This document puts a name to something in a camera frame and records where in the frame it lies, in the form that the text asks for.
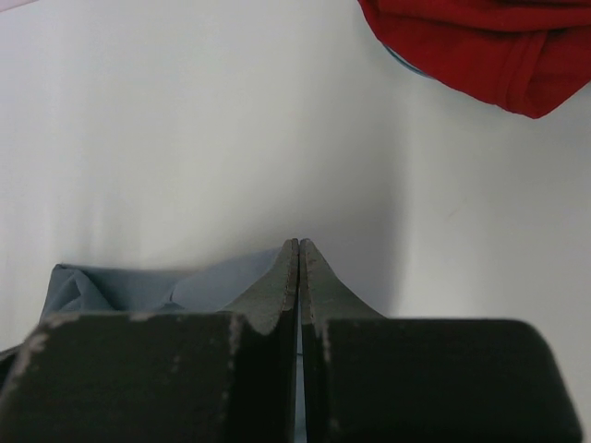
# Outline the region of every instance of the red fabric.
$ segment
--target red fabric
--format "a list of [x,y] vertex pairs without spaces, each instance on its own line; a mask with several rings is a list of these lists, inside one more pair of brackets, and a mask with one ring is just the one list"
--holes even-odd
[[359,0],[378,39],[482,102],[538,118],[591,81],[591,0]]

